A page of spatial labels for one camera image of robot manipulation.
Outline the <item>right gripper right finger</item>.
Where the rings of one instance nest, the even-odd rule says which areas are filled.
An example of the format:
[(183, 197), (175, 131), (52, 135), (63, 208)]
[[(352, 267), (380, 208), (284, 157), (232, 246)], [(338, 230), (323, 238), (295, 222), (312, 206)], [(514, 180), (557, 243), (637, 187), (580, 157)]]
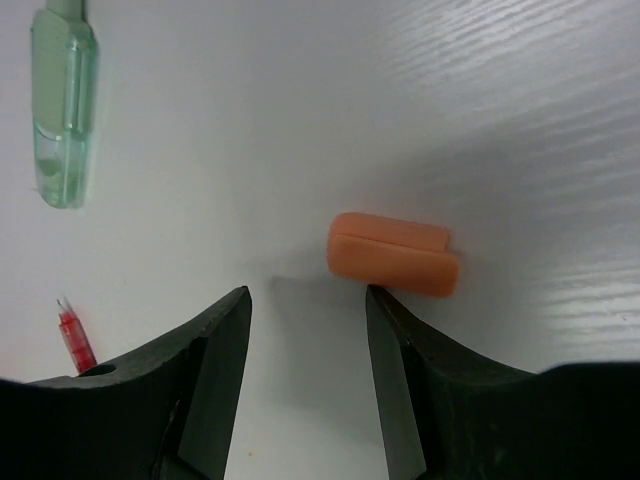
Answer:
[(635, 479), (639, 366), (588, 362), (529, 373), (366, 292), (368, 344), (393, 479)]

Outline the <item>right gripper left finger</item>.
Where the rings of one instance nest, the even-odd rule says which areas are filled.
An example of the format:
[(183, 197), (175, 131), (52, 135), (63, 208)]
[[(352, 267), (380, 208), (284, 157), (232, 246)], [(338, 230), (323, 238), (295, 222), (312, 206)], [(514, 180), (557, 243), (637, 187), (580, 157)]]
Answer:
[(239, 287), (76, 377), (1, 384), (5, 479), (221, 479), (249, 344)]

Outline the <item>small orange cap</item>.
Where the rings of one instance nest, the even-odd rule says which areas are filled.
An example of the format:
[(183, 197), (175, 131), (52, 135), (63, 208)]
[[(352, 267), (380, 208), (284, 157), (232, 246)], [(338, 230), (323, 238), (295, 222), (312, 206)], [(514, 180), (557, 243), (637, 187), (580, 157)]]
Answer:
[(327, 238), (329, 270), (345, 279), (429, 297), (455, 291), (459, 261), (439, 226), (365, 213), (342, 213)]

